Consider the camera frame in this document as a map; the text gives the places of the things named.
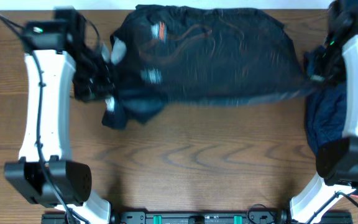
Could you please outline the black orange patterned jersey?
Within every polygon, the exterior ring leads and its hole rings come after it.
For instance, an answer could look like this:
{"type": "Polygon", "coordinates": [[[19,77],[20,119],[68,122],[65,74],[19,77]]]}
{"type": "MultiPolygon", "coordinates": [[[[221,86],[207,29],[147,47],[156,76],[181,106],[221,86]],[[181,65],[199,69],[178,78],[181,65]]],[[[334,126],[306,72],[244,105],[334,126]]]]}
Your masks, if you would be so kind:
{"type": "Polygon", "coordinates": [[[102,123],[112,129],[169,103],[270,103],[316,88],[283,24],[259,9],[139,5],[110,41],[116,92],[102,123]]]}

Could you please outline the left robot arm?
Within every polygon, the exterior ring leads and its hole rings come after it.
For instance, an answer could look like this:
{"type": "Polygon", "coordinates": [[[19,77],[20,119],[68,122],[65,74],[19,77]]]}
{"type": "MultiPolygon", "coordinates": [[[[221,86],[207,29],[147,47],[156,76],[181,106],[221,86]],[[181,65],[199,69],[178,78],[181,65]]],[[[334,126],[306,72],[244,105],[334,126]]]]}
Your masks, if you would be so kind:
{"type": "Polygon", "coordinates": [[[6,180],[31,204],[54,208],[43,223],[113,223],[111,204],[92,188],[91,169],[70,147],[70,100],[105,100],[114,93],[108,48],[86,44],[90,24],[72,7],[49,21],[24,26],[3,17],[24,49],[29,92],[18,160],[4,166],[6,180]]]}

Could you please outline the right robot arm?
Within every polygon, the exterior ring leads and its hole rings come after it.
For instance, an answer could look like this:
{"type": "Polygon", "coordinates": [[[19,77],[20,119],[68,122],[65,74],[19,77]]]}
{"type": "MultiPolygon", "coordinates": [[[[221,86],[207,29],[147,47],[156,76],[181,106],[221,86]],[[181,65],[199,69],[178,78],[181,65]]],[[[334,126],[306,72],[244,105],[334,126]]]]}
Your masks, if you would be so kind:
{"type": "Polygon", "coordinates": [[[306,133],[316,174],[289,203],[285,223],[320,223],[340,199],[358,196],[358,1],[333,1],[324,45],[305,54],[324,86],[307,99],[306,133]]]}

